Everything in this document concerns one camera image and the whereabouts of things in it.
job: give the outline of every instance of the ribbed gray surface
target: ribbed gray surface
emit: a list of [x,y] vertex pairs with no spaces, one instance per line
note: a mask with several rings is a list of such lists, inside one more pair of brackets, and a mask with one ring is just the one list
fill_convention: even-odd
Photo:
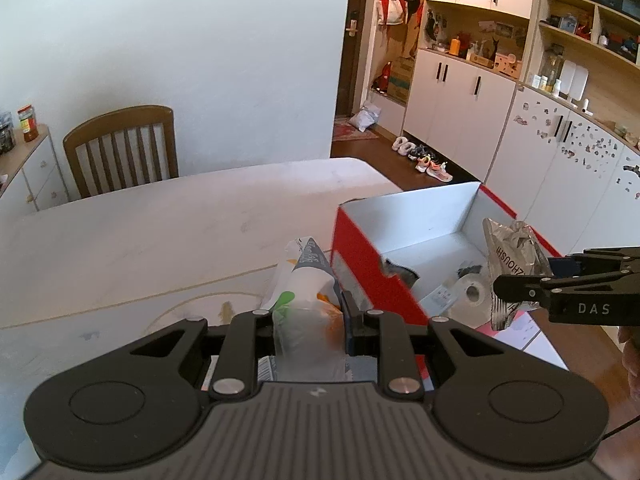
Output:
[[502,470],[440,436],[413,403],[370,383],[264,383],[252,400],[212,410],[198,434],[155,464],[85,473],[46,463],[33,480],[602,480],[589,463],[561,471]]

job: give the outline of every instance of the drawer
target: drawer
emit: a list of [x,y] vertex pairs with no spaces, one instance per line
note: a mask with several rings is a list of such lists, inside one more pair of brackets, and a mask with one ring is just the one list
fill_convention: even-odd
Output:
[[42,211],[67,202],[65,186],[62,184],[60,172],[58,170],[52,171],[36,197],[36,205]]
[[47,181],[47,177],[51,174],[53,168],[56,167],[56,159],[53,156],[53,149],[49,139],[44,139],[40,146],[31,153],[22,167],[24,176],[27,178],[29,187],[34,196],[38,193]]
[[21,171],[0,196],[0,223],[13,222],[21,216],[34,213],[36,206],[29,193],[27,181]]

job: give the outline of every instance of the black cabinet handle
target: black cabinet handle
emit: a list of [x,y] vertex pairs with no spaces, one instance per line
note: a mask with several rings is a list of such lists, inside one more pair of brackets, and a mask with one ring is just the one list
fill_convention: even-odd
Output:
[[560,126],[562,125],[562,121],[564,121],[564,115],[560,116],[560,120],[558,121],[558,126],[556,126],[556,132],[554,133],[554,137],[558,136],[558,132],[560,131]]
[[566,129],[566,134],[564,135],[564,139],[562,142],[566,142],[567,137],[569,136],[569,132],[571,131],[571,127],[574,125],[573,121],[569,121],[569,127]]

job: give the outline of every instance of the silver snack wrapper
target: silver snack wrapper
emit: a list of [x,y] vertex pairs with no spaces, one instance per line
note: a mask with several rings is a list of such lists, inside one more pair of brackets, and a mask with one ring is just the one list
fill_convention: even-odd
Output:
[[[489,249],[488,267],[491,282],[501,274],[552,276],[549,260],[542,251],[533,229],[521,220],[510,226],[485,218],[482,221],[484,237]],[[537,308],[536,302],[508,303],[498,298],[491,290],[491,328],[504,330],[518,309]]]

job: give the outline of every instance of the doormat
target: doormat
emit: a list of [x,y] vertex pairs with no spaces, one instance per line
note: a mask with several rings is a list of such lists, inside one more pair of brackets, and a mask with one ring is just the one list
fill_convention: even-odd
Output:
[[349,119],[336,119],[334,122],[334,136],[332,140],[363,140],[377,139],[378,136],[370,130],[361,132],[349,124]]

